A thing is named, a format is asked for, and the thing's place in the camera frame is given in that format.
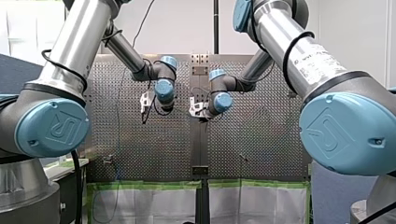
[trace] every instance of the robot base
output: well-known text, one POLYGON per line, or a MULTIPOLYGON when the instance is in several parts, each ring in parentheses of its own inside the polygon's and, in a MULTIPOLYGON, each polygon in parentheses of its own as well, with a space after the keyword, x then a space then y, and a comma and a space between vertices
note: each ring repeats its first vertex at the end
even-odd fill
POLYGON ((0 164, 1 222, 59 224, 59 189, 48 181, 38 160, 0 164))

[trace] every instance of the window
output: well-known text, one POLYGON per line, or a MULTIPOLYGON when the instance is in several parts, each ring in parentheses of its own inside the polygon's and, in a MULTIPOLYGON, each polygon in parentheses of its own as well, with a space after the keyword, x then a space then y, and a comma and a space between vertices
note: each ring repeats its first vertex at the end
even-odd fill
POLYGON ((62 1, 1 1, 0 54, 44 64, 64 25, 62 1))

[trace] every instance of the label sticker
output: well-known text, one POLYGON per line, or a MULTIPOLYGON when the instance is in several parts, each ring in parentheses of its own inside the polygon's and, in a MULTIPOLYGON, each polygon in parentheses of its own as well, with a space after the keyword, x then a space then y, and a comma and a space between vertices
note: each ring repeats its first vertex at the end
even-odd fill
POLYGON ((323 77, 337 77, 337 74, 346 71, 321 45, 314 45, 310 52, 293 63, 309 84, 319 82, 323 77))

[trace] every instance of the blue joint cap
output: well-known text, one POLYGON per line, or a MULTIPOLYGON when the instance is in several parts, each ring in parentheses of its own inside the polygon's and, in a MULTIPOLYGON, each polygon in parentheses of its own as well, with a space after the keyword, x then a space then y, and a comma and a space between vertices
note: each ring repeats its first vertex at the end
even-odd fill
POLYGON ((219 93, 214 99, 214 107, 219 113, 224 113, 233 105, 233 98, 228 92, 219 93))
POLYGON ((161 62, 167 63, 168 65, 171 65, 175 70, 177 70, 177 60, 174 57, 162 56, 161 62))
POLYGON ((236 32, 245 33, 248 30, 250 11, 250 0, 236 0, 235 8, 233 9, 233 29, 236 32))
POLYGON ((300 136, 314 160, 343 175, 385 175, 396 170, 396 117, 367 97, 320 95, 300 116, 300 136))
POLYGON ((155 95, 161 103, 171 103, 174 99, 174 86, 168 79, 161 78, 154 88, 155 95))
POLYGON ((59 157, 75 150, 89 128, 85 109, 59 98, 26 112, 17 124, 14 138, 18 148, 30 157, 59 157))
POLYGON ((224 69, 215 69, 209 73, 209 81, 215 79, 216 77, 225 76, 226 73, 224 69))

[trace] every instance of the metal pegboard panel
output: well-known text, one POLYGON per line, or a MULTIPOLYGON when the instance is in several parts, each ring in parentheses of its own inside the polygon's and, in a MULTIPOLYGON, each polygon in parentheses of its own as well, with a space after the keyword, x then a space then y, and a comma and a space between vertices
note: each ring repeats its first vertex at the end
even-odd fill
MULTIPOLYGON (((191 179, 190 55, 172 56, 178 60, 175 109, 167 117, 152 109, 145 125, 139 100, 149 83, 132 81, 129 70, 113 55, 96 57, 87 91, 92 97, 87 104, 92 121, 86 143, 89 181, 191 179), (113 164, 104 164, 109 155, 113 164)), ((161 55, 145 58, 154 62, 161 55)))
MULTIPOLYGON (((238 76, 250 58, 212 55, 210 67, 238 76)), ((307 179, 310 158, 300 142, 298 125, 302 101, 288 95, 277 66, 254 92, 232 93, 232 109, 208 126, 211 178, 307 179)))

